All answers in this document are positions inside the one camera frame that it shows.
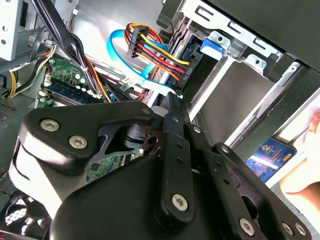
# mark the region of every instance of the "metal screw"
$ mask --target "metal screw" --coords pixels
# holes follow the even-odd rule
[[[76,135],[70,137],[69,144],[75,149],[84,149],[88,145],[88,142],[83,136]]]
[[[60,128],[59,123],[55,120],[52,120],[52,119],[42,120],[40,122],[40,126],[42,129],[49,131],[49,132],[57,131]]]
[[[56,45],[55,41],[49,39],[45,40],[44,44],[49,48],[54,47]]]
[[[172,196],[172,203],[181,212],[185,212],[188,209],[187,200],[179,193]]]
[[[304,228],[299,223],[296,222],[295,227],[303,236],[307,235],[306,230],[304,230]]]
[[[172,118],[172,120],[173,120],[173,121],[175,121],[176,123],[178,123],[178,122],[179,122],[179,119],[178,119],[178,118],[176,118],[175,116],[172,116],[171,118]]]
[[[141,108],[142,112],[144,112],[145,114],[150,114],[150,111],[146,108]]]
[[[222,146],[221,149],[222,149],[225,153],[228,153],[228,152],[229,152],[229,149],[228,149],[226,146]]]
[[[193,129],[199,134],[201,133],[201,129],[197,126],[194,126]]]
[[[291,236],[294,235],[294,231],[292,231],[291,227],[286,224],[284,221],[282,222],[282,226],[284,227],[284,229],[287,231],[288,234],[290,234]]]
[[[255,229],[252,226],[252,224],[245,218],[240,218],[239,220],[240,226],[242,228],[242,230],[248,234],[249,236],[253,236],[255,235]]]

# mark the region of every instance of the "red wire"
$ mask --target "red wire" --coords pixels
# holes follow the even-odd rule
[[[154,36],[154,37],[158,40],[158,42],[161,43],[159,37],[158,37],[152,30],[150,30],[150,29],[149,29],[149,34],[152,35],[152,36]]]
[[[168,66],[169,68],[172,68],[172,69],[174,69],[174,70],[177,70],[177,71],[179,71],[180,73],[184,73],[184,72],[185,72],[185,70],[183,70],[182,68],[177,67],[177,66],[175,66],[175,65],[172,65],[172,64],[170,64],[170,63],[162,60],[160,57],[158,57],[157,55],[155,55],[152,51],[150,51],[149,49],[147,49],[147,48],[146,48],[145,46],[143,46],[141,43],[138,43],[138,46],[139,46],[140,48],[142,48],[143,50],[145,50],[145,51],[146,51],[148,54],[150,54],[152,57],[154,57],[155,59],[157,59],[160,63]]]

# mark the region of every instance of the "wire bundle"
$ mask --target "wire bundle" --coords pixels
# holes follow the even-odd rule
[[[32,4],[40,16],[44,26],[52,35],[62,51],[84,71],[90,90],[93,94],[103,97],[111,103],[111,98],[101,82],[93,64],[85,56],[84,47],[80,39],[69,32],[50,0],[31,0]]]
[[[181,78],[181,75],[185,73],[185,69],[183,69],[182,67],[189,65],[189,62],[177,59],[176,57],[172,56],[170,53],[168,53],[167,51],[163,50],[159,46],[155,45],[152,41],[150,41],[148,37],[153,41],[156,41],[157,43],[161,43],[161,44],[164,43],[160,38],[160,36],[151,27],[143,23],[129,23],[126,26],[126,29],[124,30],[124,39],[126,44],[128,46],[130,45],[130,42],[132,40],[133,30],[137,26],[148,27],[149,33],[148,33],[148,36],[145,36],[143,34],[140,35],[142,40],[140,40],[140,42],[137,44],[137,51],[135,53],[138,56],[154,63],[158,68],[166,71],[174,79],[179,81]]]

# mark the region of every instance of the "finger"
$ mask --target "finger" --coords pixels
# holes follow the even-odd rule
[[[317,143],[317,139],[318,140],[320,139],[319,122],[320,122],[320,113],[314,117],[314,119],[310,123],[310,126],[306,132],[305,141],[304,141],[305,149],[312,148]]]
[[[320,182],[298,193],[284,193],[284,196],[320,231]]]
[[[305,159],[280,180],[282,192],[298,193],[312,184],[314,181],[309,170],[307,159]]]

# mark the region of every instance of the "orange wire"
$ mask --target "orange wire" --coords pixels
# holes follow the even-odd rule
[[[136,52],[136,54],[140,57],[143,57],[144,59],[149,60],[150,62],[152,62],[153,64],[155,64],[156,66],[158,66],[159,68],[161,68],[162,70],[166,71],[167,73],[169,73],[172,77],[174,77],[175,80],[177,80],[178,82],[180,81],[179,77],[177,75],[175,75],[173,72],[169,71],[168,69],[166,69],[165,67],[161,66],[160,64],[156,63],[155,61],[153,61],[153,59],[151,59],[150,57],[143,55],[140,52]]]
[[[100,82],[100,78],[98,77],[98,74],[97,74],[97,71],[95,70],[95,67],[94,65],[92,64],[92,62],[87,58],[85,57],[89,67],[91,68],[93,74],[94,74],[94,77],[96,79],[96,82],[98,83],[98,86],[100,88],[100,91],[101,93],[105,96],[105,98],[108,100],[109,103],[112,102],[111,98],[109,97],[108,93],[106,92],[106,90],[104,89],[102,83]]]

